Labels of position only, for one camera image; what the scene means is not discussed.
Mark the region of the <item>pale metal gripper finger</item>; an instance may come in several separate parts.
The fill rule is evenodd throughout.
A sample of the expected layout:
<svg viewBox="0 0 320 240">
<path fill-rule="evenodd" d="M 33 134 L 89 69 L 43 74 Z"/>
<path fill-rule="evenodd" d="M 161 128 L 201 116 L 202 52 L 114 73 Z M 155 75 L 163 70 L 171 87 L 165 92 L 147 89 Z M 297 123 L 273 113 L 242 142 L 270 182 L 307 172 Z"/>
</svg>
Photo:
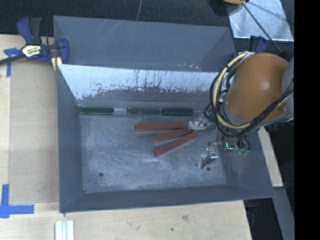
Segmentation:
<svg viewBox="0 0 320 240">
<path fill-rule="evenodd" d="M 203 114 L 196 116 L 193 120 L 188 122 L 188 129 L 194 131 L 204 131 L 207 129 L 213 130 L 215 128 L 215 123 Z"/>
<path fill-rule="evenodd" d="M 218 158 L 215 148 L 206 148 L 206 150 L 200 155 L 196 167 L 198 169 L 204 169 L 206 165 L 209 165 Z"/>
</svg>

